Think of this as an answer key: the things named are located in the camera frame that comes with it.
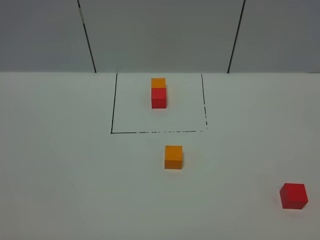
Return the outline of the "red template block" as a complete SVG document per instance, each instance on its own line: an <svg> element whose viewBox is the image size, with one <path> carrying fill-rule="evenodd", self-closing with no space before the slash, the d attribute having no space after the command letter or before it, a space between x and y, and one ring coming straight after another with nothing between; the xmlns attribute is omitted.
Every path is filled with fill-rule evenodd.
<svg viewBox="0 0 320 240"><path fill-rule="evenodd" d="M167 107L166 88L151 89L151 107L153 109L165 109Z"/></svg>

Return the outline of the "orange template block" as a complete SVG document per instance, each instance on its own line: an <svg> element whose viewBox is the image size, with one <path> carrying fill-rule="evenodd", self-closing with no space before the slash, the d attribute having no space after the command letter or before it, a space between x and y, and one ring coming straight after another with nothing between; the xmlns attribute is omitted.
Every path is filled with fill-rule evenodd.
<svg viewBox="0 0 320 240"><path fill-rule="evenodd" d="M165 78L152 78L151 79L151 87L155 88L166 88L166 79Z"/></svg>

